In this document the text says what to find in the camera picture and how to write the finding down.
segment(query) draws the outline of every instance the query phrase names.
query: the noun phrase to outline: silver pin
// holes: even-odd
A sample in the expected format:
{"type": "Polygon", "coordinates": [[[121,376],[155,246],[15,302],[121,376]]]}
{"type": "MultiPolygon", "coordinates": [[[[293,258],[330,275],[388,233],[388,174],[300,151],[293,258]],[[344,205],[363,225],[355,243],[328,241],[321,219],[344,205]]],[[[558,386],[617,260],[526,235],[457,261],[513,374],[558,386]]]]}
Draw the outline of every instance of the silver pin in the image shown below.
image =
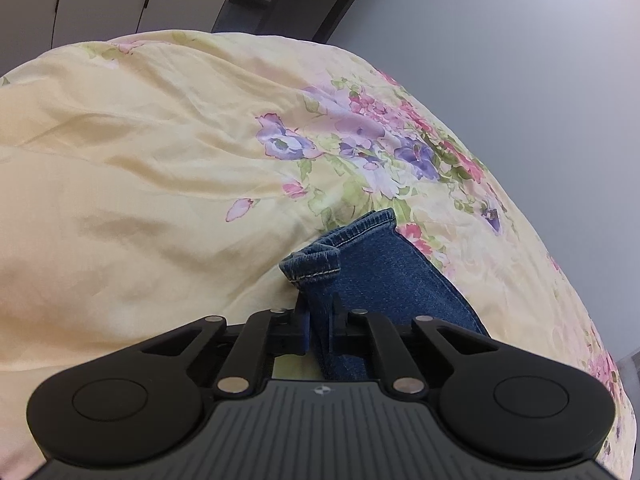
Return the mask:
{"type": "Polygon", "coordinates": [[[244,377],[225,377],[218,381],[218,389],[228,394],[241,394],[249,387],[244,377]]]}
{"type": "Polygon", "coordinates": [[[394,390],[402,394],[419,394],[424,390],[424,383],[413,377],[400,377],[394,381],[394,390]]]}

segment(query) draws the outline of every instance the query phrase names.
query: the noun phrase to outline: denim fabric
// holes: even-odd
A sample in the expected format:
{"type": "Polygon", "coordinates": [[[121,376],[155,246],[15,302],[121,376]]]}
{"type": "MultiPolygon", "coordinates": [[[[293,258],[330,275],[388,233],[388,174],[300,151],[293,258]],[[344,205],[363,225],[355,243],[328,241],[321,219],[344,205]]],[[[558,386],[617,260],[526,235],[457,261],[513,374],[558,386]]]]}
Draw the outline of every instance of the denim fabric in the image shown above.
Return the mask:
{"type": "Polygon", "coordinates": [[[328,232],[281,261],[280,269],[308,302],[311,343],[325,378],[366,378],[362,362],[332,352],[332,299],[348,310],[383,312],[395,324],[420,314],[488,335],[465,298],[396,232],[392,209],[370,212],[328,232]]]}

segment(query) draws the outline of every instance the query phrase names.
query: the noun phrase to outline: floral bedsheet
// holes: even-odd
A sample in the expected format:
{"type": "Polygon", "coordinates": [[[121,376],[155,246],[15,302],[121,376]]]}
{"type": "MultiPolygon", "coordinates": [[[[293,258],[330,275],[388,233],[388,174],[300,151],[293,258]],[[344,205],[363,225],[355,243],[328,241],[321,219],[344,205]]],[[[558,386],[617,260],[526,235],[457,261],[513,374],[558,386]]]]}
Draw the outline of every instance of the floral bedsheet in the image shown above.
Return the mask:
{"type": "Polygon", "coordinates": [[[280,259],[387,207],[493,338],[607,386],[599,460],[630,477],[633,410],[578,295],[391,76],[330,46],[165,31],[62,47],[1,84],[0,477],[42,461],[24,407],[43,378],[211,313],[291,304],[280,259]]]}

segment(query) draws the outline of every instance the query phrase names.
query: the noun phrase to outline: white wall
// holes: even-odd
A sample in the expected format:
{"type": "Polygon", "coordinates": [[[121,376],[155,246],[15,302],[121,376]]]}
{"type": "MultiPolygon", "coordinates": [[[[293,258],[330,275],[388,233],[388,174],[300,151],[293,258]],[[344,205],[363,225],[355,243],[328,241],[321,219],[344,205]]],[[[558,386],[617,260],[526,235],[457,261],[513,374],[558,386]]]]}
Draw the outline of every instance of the white wall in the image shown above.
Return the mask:
{"type": "Polygon", "coordinates": [[[640,0],[356,0],[330,43],[489,166],[615,358],[640,347],[640,0]]]}

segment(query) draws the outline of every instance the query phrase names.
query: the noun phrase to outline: bed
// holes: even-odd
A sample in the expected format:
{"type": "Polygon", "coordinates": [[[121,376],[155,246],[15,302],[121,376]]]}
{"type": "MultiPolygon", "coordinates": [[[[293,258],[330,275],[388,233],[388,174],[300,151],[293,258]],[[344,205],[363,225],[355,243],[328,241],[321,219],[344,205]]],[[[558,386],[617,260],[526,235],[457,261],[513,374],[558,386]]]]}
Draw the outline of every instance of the bed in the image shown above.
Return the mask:
{"type": "MultiPolygon", "coordinates": [[[[0,84],[4,480],[44,460],[24,410],[46,377],[208,314],[290,306],[279,261],[387,207],[493,338],[609,389],[598,460],[630,477],[633,409],[578,295],[391,76],[332,46],[173,30],[57,48],[0,84]]],[[[275,373],[318,368],[289,356],[275,373]]]]}

